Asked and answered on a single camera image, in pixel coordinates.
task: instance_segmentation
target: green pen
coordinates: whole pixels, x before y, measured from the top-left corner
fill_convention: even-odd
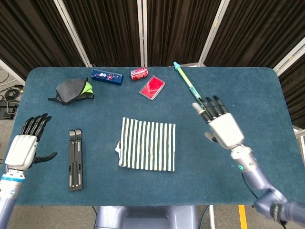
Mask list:
[[[191,93],[193,94],[193,96],[195,97],[197,103],[207,112],[207,114],[211,118],[215,117],[215,115],[212,114],[211,109],[209,109],[209,105],[202,99],[202,97],[199,95],[199,93],[196,91],[196,89],[192,85],[191,81],[187,78],[187,76],[185,75],[185,73],[181,69],[181,65],[178,64],[177,62],[174,62],[173,64],[174,64],[175,70],[177,70],[180,73],[180,75],[182,76],[182,78],[184,79],[186,84],[188,85],[188,87],[189,87]]]

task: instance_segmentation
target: soda can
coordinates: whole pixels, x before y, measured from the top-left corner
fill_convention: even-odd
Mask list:
[[[145,67],[138,68],[130,72],[130,77],[132,78],[133,81],[139,80],[147,76],[148,76],[148,70]]]

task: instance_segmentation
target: striped cloth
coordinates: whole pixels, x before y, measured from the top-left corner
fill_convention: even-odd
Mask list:
[[[176,124],[143,122],[123,118],[119,143],[119,166],[170,171],[175,170]]]

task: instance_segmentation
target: blue pencil case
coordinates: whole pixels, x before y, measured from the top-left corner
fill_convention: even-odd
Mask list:
[[[91,78],[93,80],[102,81],[105,83],[121,85],[123,82],[124,76],[123,76],[123,74],[119,74],[119,73],[112,73],[112,72],[107,72],[107,71],[103,71],[100,69],[93,69]]]

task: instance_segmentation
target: blue tablecloth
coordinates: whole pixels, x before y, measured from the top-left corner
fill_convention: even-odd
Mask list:
[[[26,171],[19,205],[207,205],[251,204],[230,151],[204,137],[208,127],[173,67],[149,67],[165,87],[153,100],[139,94],[147,79],[132,81],[135,67],[101,68],[124,74],[121,86],[92,81],[95,98],[62,106],[47,100],[66,79],[90,77],[92,68],[37,68],[30,72],[11,135],[31,116],[49,113],[37,155],[58,155]],[[255,157],[287,198],[305,201],[305,169],[281,86],[268,68],[183,68],[197,91],[218,95],[234,115]],[[175,172],[118,166],[114,151],[122,118],[175,123]],[[68,130],[82,129],[84,189],[68,191]]]

